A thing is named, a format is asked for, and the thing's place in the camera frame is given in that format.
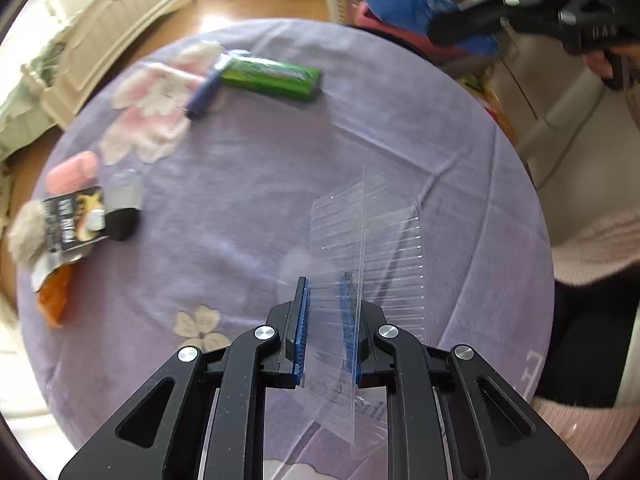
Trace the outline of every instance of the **black pants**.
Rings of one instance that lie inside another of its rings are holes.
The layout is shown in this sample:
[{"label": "black pants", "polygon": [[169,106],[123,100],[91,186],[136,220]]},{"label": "black pants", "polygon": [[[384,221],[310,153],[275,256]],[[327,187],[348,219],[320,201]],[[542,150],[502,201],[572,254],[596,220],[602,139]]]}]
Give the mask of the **black pants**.
[{"label": "black pants", "polygon": [[613,406],[639,301],[635,268],[585,286],[556,282],[551,342],[536,394],[570,406]]}]

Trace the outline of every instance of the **white bed frame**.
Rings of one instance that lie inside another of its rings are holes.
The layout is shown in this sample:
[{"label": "white bed frame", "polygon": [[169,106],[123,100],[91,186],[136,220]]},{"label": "white bed frame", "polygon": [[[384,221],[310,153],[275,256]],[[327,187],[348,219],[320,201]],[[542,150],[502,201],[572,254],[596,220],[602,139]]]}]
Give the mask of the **white bed frame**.
[{"label": "white bed frame", "polygon": [[96,85],[124,50],[159,16],[185,0],[92,0],[59,41],[52,86],[25,64],[20,67],[40,107],[66,130]]}]

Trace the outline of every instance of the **blue pen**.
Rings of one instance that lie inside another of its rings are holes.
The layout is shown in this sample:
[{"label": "blue pen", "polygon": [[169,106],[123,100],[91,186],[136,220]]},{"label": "blue pen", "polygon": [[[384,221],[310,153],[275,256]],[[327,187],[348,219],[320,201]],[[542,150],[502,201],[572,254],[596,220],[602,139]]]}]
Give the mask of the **blue pen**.
[{"label": "blue pen", "polygon": [[246,50],[227,50],[220,54],[213,69],[202,85],[193,93],[191,99],[184,107],[184,114],[190,121],[196,121],[207,113],[210,103],[213,101],[220,88],[220,75],[236,56],[249,54]]}]

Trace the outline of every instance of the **pink flower print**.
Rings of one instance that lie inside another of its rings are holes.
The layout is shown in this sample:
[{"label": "pink flower print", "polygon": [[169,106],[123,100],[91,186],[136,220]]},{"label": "pink flower print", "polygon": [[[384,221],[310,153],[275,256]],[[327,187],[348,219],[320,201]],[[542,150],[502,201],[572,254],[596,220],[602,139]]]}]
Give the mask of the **pink flower print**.
[{"label": "pink flower print", "polygon": [[161,63],[149,63],[125,78],[112,106],[128,109],[100,140],[103,163],[116,164],[133,148],[147,164],[171,154],[189,129],[183,107],[203,80]]}]

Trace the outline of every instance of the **flower pattern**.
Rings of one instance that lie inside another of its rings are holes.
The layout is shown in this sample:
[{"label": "flower pattern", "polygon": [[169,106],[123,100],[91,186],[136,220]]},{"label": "flower pattern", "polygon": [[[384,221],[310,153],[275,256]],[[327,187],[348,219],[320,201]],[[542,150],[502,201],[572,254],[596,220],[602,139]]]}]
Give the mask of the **flower pattern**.
[{"label": "flower pattern", "polygon": [[[131,150],[147,164],[172,153],[189,130],[183,108],[223,50],[219,43],[200,41],[180,51],[171,66],[142,64],[124,78],[111,98],[111,107],[124,111],[100,140],[103,163],[116,164]],[[214,108],[224,98],[220,94]]]},{"label": "flower pattern", "polygon": [[202,304],[196,307],[193,316],[186,312],[177,312],[174,332],[188,338],[180,346],[195,346],[203,352],[229,346],[231,341],[227,336],[214,332],[220,324],[221,317],[219,311]]}]

